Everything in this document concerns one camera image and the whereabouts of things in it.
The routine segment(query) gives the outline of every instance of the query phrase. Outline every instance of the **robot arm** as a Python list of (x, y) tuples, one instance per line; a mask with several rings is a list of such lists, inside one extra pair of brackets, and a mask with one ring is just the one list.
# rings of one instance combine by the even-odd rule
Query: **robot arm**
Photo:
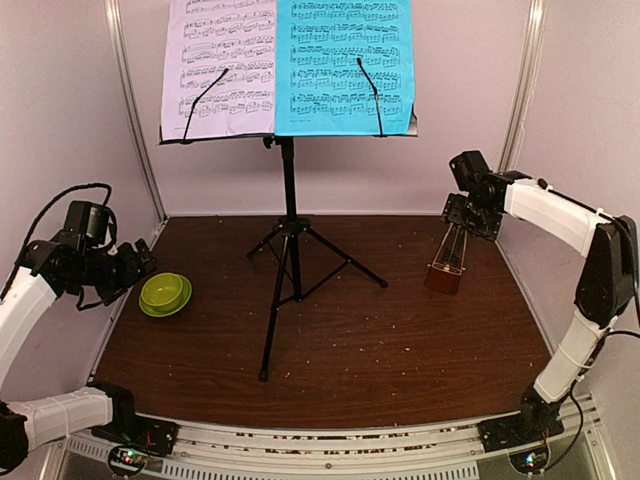
[(547, 367), (523, 395), (519, 418), (507, 428), (508, 435), (486, 432), (492, 439), (502, 438), (489, 450), (508, 448), (513, 446), (507, 439), (512, 434), (527, 441), (552, 429), (561, 403), (591, 366), (602, 339), (633, 299), (638, 278), (636, 226), (628, 217), (614, 218), (559, 194), (543, 180), (532, 180), (520, 172), (493, 173), (477, 151), (465, 152), (449, 165), (460, 190), (469, 193), (449, 196), (445, 221), (494, 241), (502, 216), (508, 214), (542, 228), (586, 258), (571, 326)]
[[(111, 240), (104, 245), (108, 232)], [(0, 389), (27, 336), (64, 293), (82, 301), (84, 287), (91, 286), (100, 302), (79, 302), (78, 309), (109, 305), (155, 270), (144, 240), (136, 242), (137, 251), (128, 243), (116, 249), (115, 236), (115, 216), (108, 207), (74, 201), (60, 232), (23, 248), (0, 300)], [(0, 401), (0, 469), (13, 470), (28, 452), (70, 433), (114, 420), (127, 424), (118, 425), (120, 430), (136, 423), (129, 392), (97, 387), (37, 401)]]

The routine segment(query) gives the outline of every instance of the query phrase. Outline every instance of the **wooden surface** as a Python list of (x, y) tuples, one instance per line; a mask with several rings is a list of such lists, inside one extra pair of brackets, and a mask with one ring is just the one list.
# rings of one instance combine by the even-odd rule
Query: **wooden surface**
[[(138, 411), (254, 427), (431, 423), (512, 411), (546, 365), (536, 324), (497, 247), (470, 239), (460, 292), (426, 289), (444, 233), (435, 217), (315, 217), (315, 229), (388, 280), (353, 267), (281, 309), (271, 377), (258, 381), (276, 261), (248, 251), (269, 218), (175, 218), (154, 253), (194, 294), (166, 319), (134, 289), (97, 372)], [(301, 239), (305, 286), (340, 260)], [(287, 281), (286, 292), (291, 286)]]

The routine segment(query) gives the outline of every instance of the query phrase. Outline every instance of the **white backdrop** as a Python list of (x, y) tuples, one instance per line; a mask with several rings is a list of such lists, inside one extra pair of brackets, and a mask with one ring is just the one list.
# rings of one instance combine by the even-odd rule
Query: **white backdrop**
[[(168, 213), (281, 213), (279, 152), (260, 140), (157, 145), (169, 4), (121, 6), (143, 130)], [(481, 149), (497, 166), (528, 13), (524, 0), (414, 0), (420, 137), (298, 140), (300, 210), (440, 213), (455, 188), (451, 158)]]
[[(33, 218), (58, 192), (103, 181), (120, 240), (152, 238), (157, 220), (138, 166), (103, 0), (2, 2), (0, 15), (0, 278)], [(103, 192), (76, 198), (101, 201)], [(67, 201), (34, 238), (50, 238)], [(73, 391), (89, 375), (112, 308), (75, 311), (58, 301), (36, 325), (0, 392), (4, 401)], [(7, 478), (37, 478), (36, 453)]]
[[(535, 97), (518, 170), (582, 202), (640, 222), (640, 3), (550, 2)], [(523, 222), (500, 243), (557, 345), (569, 326), (583, 261)], [(631, 305), (620, 328), (638, 330)], [(588, 375), (622, 479), (638, 478), (640, 342), (614, 337)]]

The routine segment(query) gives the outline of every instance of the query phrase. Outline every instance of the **music stand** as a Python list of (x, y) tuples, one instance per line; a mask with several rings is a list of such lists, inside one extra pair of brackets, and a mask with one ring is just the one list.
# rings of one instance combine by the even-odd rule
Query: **music stand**
[[(269, 316), (269, 328), (267, 330), (267, 338), (264, 345), (264, 353), (262, 356), (262, 367), (260, 369), (260, 381), (266, 382), (269, 379), (269, 363), (271, 361), (271, 348), (273, 346), (273, 338), (276, 332), (276, 323), (278, 321), (278, 312), (280, 307), (289, 303), (292, 300), (296, 302), (302, 302), (309, 295), (319, 289), (322, 285), (328, 282), (331, 278), (338, 274), (343, 268), (348, 265), (353, 265), (362, 273), (367, 275), (373, 281), (375, 281), (382, 288), (387, 288), (389, 284), (362, 265), (360, 262), (349, 256), (342, 251), (336, 245), (324, 238), (318, 232), (316, 232), (311, 226), (311, 222), (307, 218), (298, 217), (298, 210), (296, 206), (296, 186), (295, 186), (295, 172), (293, 166), (294, 160), (294, 148), (293, 137), (266, 137), (263, 139), (266, 148), (271, 148), (271, 145), (275, 142), (280, 146), (282, 152), (282, 162), (284, 169), (284, 189), (287, 205), (287, 214), (284, 217), (278, 219), (278, 224), (274, 230), (264, 237), (249, 253), (247, 257), (250, 259), (267, 245), (273, 250), (274, 255), (278, 260), (278, 273), (276, 275), (275, 290), (273, 292), (273, 300), (271, 301), (271, 312)], [(308, 234), (312, 238), (316, 239), (319, 243), (331, 250), (333, 253), (341, 257), (344, 262), (327, 274), (322, 280), (316, 283), (306, 292), (302, 290), (302, 274), (300, 270), (300, 242), (299, 237), (302, 234)], [(271, 240), (278, 235), (282, 236), (282, 251), (278, 255), (277, 252), (271, 246)], [(291, 273), (287, 270), (287, 262), (291, 259)], [(282, 287), (284, 284), (285, 275), (289, 277), (293, 284), (293, 295), (282, 299)]]

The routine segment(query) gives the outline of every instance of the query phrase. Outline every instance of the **metal frame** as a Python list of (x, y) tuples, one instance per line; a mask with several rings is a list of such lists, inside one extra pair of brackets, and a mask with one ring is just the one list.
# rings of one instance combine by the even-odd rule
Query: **metal frame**
[(56, 480), (58, 478), (67, 449), (67, 441), (67, 439), (64, 439), (42, 447), (48, 450), (42, 465), (42, 470), (40, 471), (40, 475), (38, 475), (38, 480)]
[[(158, 243), (158, 240), (160, 239), (160, 235), (162, 235), (162, 232), (167, 226), (167, 223), (168, 223), (168, 220), (164, 220), (160, 223), (160, 225), (158, 225), (158, 228), (154, 232), (153, 238), (151, 239), (151, 242), (149, 244), (150, 250), (153, 250), (156, 243)], [(113, 330), (116, 327), (116, 323), (118, 323), (117, 320), (118, 318), (120, 318), (120, 314), (122, 313), (122, 310), (124, 309), (124, 306), (127, 303), (127, 300), (129, 299), (129, 295), (131, 295), (131, 290), (132, 289), (129, 289), (127, 293), (125, 293), (121, 298), (119, 298), (116, 301), (116, 305), (113, 311), (111, 312), (111, 315), (109, 316), (109, 324), (107, 325), (106, 331), (103, 334), (102, 343), (100, 344), (100, 348), (98, 349), (98, 352), (96, 353), (96, 356), (93, 359), (93, 362), (91, 364), (91, 372), (89, 373), (89, 378), (87, 380), (87, 383), (92, 382), (96, 375), (96, 371), (98, 370), (98, 365), (102, 360), (102, 355), (107, 349), (107, 344), (109, 343), (111, 334), (113, 333)]]
[[(589, 441), (599, 478), (615, 480), (595, 404), (589, 395), (582, 396), (580, 404), (585, 415), (583, 435)], [(561, 417), (566, 431), (554, 439), (572, 438), (579, 424), (572, 402), (562, 407)], [(446, 478), (446, 471), (464, 470), (470, 473), (467, 477), (453, 478), (473, 480), (478, 478), (478, 462), (508, 454), (484, 453), (477, 429), (481, 420), (485, 418), (411, 427), (310, 431), (177, 422), (180, 430), (173, 454), (153, 459), (145, 473), (175, 480), (410, 480), (412, 476), (415, 480), (438, 479), (439, 472)], [(68, 440), (67, 451), (103, 462), (111, 446), (83, 432)]]
[(529, 7), (529, 24), (524, 42), (520, 76), (511, 120), (507, 130), (498, 171), (512, 170), (518, 160), (522, 136), (524, 134), (524, 119), (535, 89), (538, 77), (538, 67), (542, 53), (544, 38), (544, 20), (549, 0), (531, 0)]
[(158, 221), (163, 222), (167, 219), (167, 213), (162, 203), (158, 182), (153, 173), (153, 167), (149, 158), (149, 151), (147, 150), (147, 144), (142, 131), (142, 122), (140, 121), (138, 104), (136, 102), (133, 83), (131, 80), (129, 57), (127, 56), (124, 29), (122, 27), (122, 19), (120, 16), (120, 1), (105, 0), (105, 7), (107, 12), (107, 21), (109, 24), (109, 34), (111, 35), (113, 50), (118, 62), (122, 92), (127, 105), (127, 116), (129, 119), (131, 136), (136, 147), (138, 161), (140, 162), (144, 181), (147, 186), (147, 190), (149, 191), (149, 195), (151, 196), (151, 201), (158, 217)]

